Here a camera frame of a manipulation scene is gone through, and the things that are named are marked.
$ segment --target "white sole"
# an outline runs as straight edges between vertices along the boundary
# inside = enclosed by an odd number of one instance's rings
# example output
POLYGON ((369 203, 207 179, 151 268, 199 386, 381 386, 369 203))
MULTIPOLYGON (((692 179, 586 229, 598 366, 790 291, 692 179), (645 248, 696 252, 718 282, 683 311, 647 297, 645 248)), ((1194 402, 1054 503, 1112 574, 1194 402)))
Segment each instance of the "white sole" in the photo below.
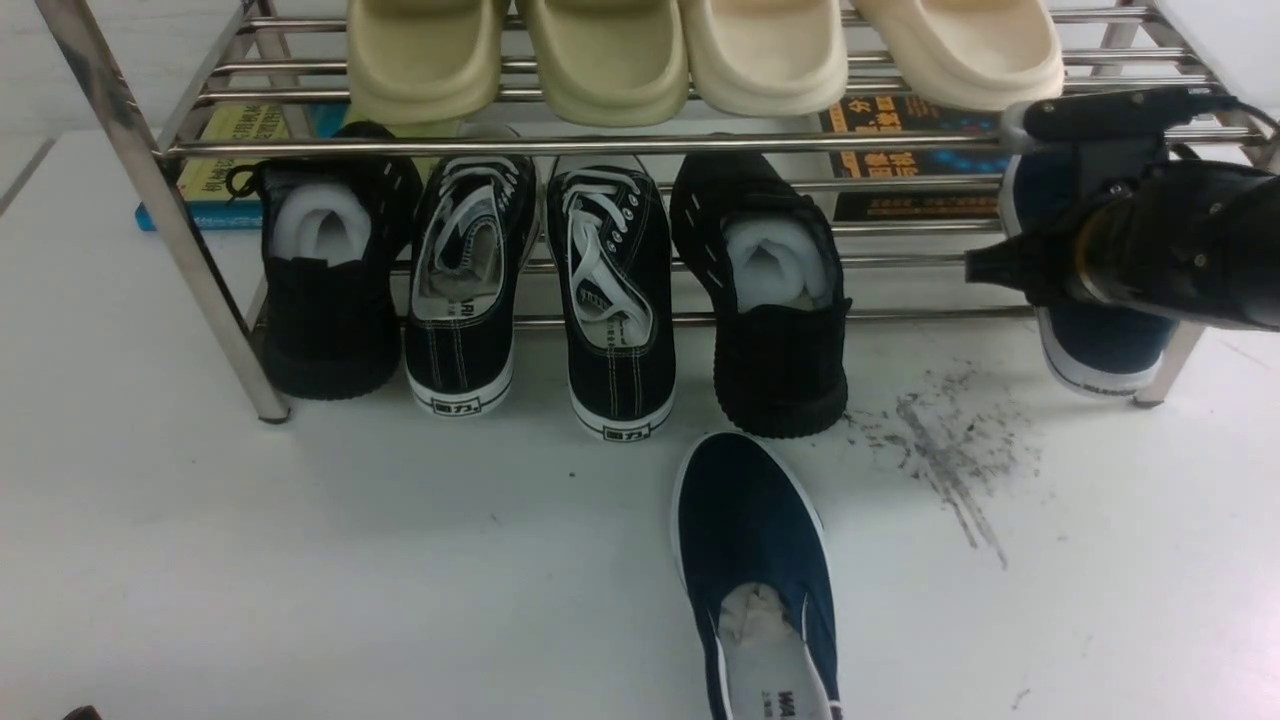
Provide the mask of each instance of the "white sole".
POLYGON ((1036 319, 1039 322, 1041 346, 1044 348, 1044 363, 1048 365, 1053 378, 1076 395, 1092 400, 1116 400, 1133 397, 1138 391, 1156 380, 1164 355, 1142 373, 1120 375, 1115 373, 1102 373, 1071 357, 1057 342, 1053 334, 1053 323, 1048 310, 1036 309, 1036 319))
POLYGON ((804 509, 809 512, 809 519, 813 520, 813 527, 818 532, 818 544, 822 547, 823 562, 826 562, 827 539, 824 537, 822 528, 822 518, 818 515, 818 509, 813 506, 813 501, 809 500, 809 493, 804 491, 804 487, 800 484, 800 480, 797 480, 795 474, 791 471, 791 468, 788 468, 787 464, 781 457, 778 457, 778 454, 773 452, 773 448, 753 438, 751 436, 748 436, 745 433, 709 433, 698 438, 698 442, 694 443, 694 447, 691 447, 689 452, 685 454, 685 459, 680 462, 680 470, 676 473, 676 489, 671 495, 671 550, 672 552, 676 553, 676 570, 680 573, 680 585, 685 588, 685 592, 686 593, 689 592, 689 587, 685 585, 685 560, 680 552, 680 493, 685 488, 685 475, 689 473, 689 462, 694 459, 694 454, 698 452, 698 448, 703 446, 703 442, 705 442, 707 438, 718 434, 739 434, 750 439, 755 445, 760 446, 764 450, 764 452, 767 452, 769 457, 778 465, 778 468, 782 468, 782 473, 787 477, 787 480, 791 482, 791 487, 795 488, 796 495, 800 496, 800 502, 804 503, 804 509))
POLYGON ((577 419, 581 420, 582 427, 591 437, 605 442, 639 442, 648 439, 654 430, 667 421, 671 409, 676 405, 676 391, 675 388, 671 391, 671 397, 667 398, 667 402, 662 404, 662 407, 639 420, 611 420, 609 418, 591 413, 579 402, 577 396, 573 395, 572 384, 570 384, 568 398, 573 405, 573 414, 577 415, 577 419))
MULTIPOLYGON (((1018 220, 1018 208, 1014 202, 1014 178, 1018 174, 1018 167, 1021 164, 1021 155, 1014 155, 1009 163, 1009 169, 1005 170, 1005 179, 1000 183, 1000 220, 1005 227, 1005 234, 1009 237, 1021 234, 1023 232, 1023 225, 1018 220)), ((1036 320, 1039 324, 1041 348, 1044 351, 1044 364, 1048 365, 1050 374, 1062 387, 1076 395, 1092 400, 1132 397, 1155 382, 1156 374, 1160 372, 1160 364, 1164 357, 1157 360, 1149 370, 1142 373, 1119 375, 1094 370, 1071 357, 1066 348, 1057 342, 1047 307, 1036 309, 1036 320)))
POLYGON ((436 392, 420 384, 408 377, 408 386, 413 391, 413 398, 428 413, 438 418, 476 418, 493 413, 511 391, 511 378, 516 369, 516 348, 512 342, 512 351, 507 355, 507 364, 498 373, 498 377, 484 387, 451 395, 436 392))

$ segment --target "lace-up sneaker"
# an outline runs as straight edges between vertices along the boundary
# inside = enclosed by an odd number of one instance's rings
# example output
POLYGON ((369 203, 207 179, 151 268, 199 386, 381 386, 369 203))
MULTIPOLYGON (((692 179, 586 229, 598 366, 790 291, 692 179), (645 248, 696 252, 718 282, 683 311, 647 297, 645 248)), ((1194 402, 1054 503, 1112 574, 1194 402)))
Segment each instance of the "lace-up sneaker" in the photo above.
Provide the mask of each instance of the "lace-up sneaker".
POLYGON ((570 397, 613 442, 649 437, 671 414, 671 229, 636 158, 561 158, 547 188, 547 242, 559 270, 570 397))
MULTIPOLYGON (((392 133, 361 122, 338 137, 392 133)), ((412 237, 422 195, 413 161, 268 160, 234 168, 227 187, 233 197, 262 199, 262 368, 271 383, 314 400, 356 397, 387 383, 401 356, 388 277, 412 237)))
POLYGON ((680 258, 716 310, 716 398, 762 437, 801 437, 845 411, 845 297, 822 211, 758 152, 695 152, 671 195, 680 258))
POLYGON ((516 281, 536 240, 538 208, 530 158, 457 158, 431 173, 419 206, 404 327, 410 387, 426 410, 480 415, 507 396, 516 281))

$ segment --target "book cover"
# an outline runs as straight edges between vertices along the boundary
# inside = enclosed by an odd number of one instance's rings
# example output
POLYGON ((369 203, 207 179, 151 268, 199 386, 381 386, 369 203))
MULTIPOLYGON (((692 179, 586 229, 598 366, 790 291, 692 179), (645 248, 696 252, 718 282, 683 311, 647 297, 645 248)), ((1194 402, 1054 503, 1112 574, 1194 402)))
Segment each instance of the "book cover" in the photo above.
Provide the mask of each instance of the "book cover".
MULTIPOLYGON (((314 105, 307 108, 311 127, 320 137, 332 137, 343 126, 365 119, 348 105, 314 105)), ((430 126, 404 126, 390 128, 397 135, 417 137, 452 137, 457 135, 457 120, 430 126)), ((200 133, 201 140, 287 140, 288 127, 278 105, 221 105, 214 110, 209 124, 200 133)), ((196 227, 212 229, 255 229, 262 227, 262 204, 256 196, 237 199, 227 191, 227 173, 237 165, 252 164, 253 158, 193 158, 178 176, 178 191, 187 200, 196 227)), ((430 172, 433 161, 415 159, 419 172, 430 172)), ((133 214, 138 227, 155 232, 155 223, 146 206, 138 204, 133 214)))
MULTIPOLYGON (((823 132, 993 132, 998 113, 940 108, 916 96, 845 97, 819 115, 823 132)), ((877 150, 831 154, 837 178, 905 178, 1004 173, 1009 155, 1001 150, 877 150)), ((993 191, 842 192, 836 201, 837 222, 900 219, 995 218, 993 191)))

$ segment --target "white floor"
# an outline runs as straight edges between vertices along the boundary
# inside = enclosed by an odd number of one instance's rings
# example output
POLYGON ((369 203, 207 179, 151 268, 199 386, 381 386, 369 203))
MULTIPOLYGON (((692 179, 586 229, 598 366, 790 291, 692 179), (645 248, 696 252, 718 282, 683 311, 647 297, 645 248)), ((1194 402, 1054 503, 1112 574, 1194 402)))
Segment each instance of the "white floor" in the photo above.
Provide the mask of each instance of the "white floor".
MULTIPOLYGON (((134 199, 73 133, 0 218, 0 715, 708 716, 666 520, 727 429, 709 331, 637 446, 577 427, 558 333, 492 418, 397 378, 271 428, 134 199)), ((247 297, 256 237, 211 245, 247 297)), ((1155 411, 1061 389, 1025 322, 851 327, 846 366, 849 420, 774 445, 833 548, 846 717, 1280 715, 1275 338, 1211 334, 1155 411)))

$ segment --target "slipper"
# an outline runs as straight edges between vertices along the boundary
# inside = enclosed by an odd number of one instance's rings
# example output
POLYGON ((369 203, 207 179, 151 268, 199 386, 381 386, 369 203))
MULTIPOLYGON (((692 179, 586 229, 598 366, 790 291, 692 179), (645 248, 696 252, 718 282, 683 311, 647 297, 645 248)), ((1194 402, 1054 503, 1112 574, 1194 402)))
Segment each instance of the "slipper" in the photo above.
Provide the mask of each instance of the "slipper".
POLYGON ((840 0, 685 0, 694 85, 737 115, 805 115, 849 83, 840 0))
POLYGON ((676 0, 516 0, 543 97, 582 126, 668 120, 689 97, 676 0))
POLYGON ((968 110, 1062 94, 1062 44, 1042 0, 855 0, 924 99, 968 110))
POLYGON ((349 0, 351 102, 384 124, 470 115, 498 94, 507 0, 349 0))

